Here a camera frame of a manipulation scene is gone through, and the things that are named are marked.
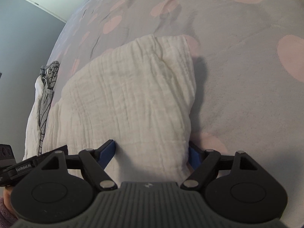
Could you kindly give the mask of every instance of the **bedsheet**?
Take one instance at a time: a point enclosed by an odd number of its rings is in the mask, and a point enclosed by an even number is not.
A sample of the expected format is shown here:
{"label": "bedsheet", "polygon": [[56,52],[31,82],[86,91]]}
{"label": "bedsheet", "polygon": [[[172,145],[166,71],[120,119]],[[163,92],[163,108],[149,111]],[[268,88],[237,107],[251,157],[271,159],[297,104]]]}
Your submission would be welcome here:
{"label": "bedsheet", "polygon": [[148,34],[184,35],[197,86],[191,139],[203,149],[251,155],[286,189],[282,221],[299,228],[304,224],[303,22],[304,0],[86,0],[48,61],[60,62],[52,106],[66,82],[104,52]]}

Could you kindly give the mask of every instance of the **folded white cloth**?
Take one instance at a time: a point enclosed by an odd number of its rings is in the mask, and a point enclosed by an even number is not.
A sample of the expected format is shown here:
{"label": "folded white cloth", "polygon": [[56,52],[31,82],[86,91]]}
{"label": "folded white cloth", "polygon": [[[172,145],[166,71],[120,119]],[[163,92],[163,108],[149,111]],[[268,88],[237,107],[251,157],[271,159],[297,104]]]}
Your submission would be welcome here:
{"label": "folded white cloth", "polygon": [[44,84],[42,82],[41,75],[38,76],[35,82],[35,89],[35,102],[31,113],[29,114],[25,131],[25,151],[23,160],[37,156],[39,152],[41,137],[41,129],[39,125],[39,108],[44,91]]}
{"label": "folded white cloth", "polygon": [[[183,36],[144,36],[79,70],[50,109],[43,152],[69,154],[116,141],[106,173],[123,181],[176,181],[186,167],[196,84]],[[70,173],[81,177],[80,172]]]}

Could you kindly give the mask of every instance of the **human hand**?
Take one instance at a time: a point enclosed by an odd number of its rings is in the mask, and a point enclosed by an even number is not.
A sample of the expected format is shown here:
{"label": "human hand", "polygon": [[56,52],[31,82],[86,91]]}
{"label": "human hand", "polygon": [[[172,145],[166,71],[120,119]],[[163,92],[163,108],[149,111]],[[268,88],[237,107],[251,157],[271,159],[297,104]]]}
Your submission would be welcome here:
{"label": "human hand", "polygon": [[3,190],[3,201],[4,201],[4,206],[7,208],[7,210],[12,214],[14,215],[15,217],[16,216],[16,213],[15,211],[13,210],[12,208],[12,205],[11,205],[11,193],[13,191],[13,186],[6,186]]}

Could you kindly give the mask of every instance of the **camera lens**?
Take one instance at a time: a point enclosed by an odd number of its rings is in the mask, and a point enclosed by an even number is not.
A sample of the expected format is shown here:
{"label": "camera lens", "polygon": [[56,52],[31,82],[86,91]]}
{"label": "camera lens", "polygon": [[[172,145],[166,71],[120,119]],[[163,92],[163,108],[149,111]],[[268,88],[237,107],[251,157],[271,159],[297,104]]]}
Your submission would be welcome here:
{"label": "camera lens", "polygon": [[6,156],[6,150],[5,150],[4,147],[1,148],[1,152],[2,152],[2,154],[3,154],[4,156]]}

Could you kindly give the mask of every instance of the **gray ribbed surface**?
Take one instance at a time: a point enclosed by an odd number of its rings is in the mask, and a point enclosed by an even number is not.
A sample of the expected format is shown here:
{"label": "gray ribbed surface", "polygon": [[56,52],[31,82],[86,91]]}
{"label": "gray ribbed surface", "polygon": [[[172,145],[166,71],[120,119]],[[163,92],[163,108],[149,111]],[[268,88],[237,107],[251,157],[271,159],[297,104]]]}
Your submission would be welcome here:
{"label": "gray ribbed surface", "polygon": [[83,214],[54,225],[19,220],[12,228],[286,228],[279,220],[259,225],[229,221],[213,212],[194,191],[176,183],[123,183],[102,192]]}

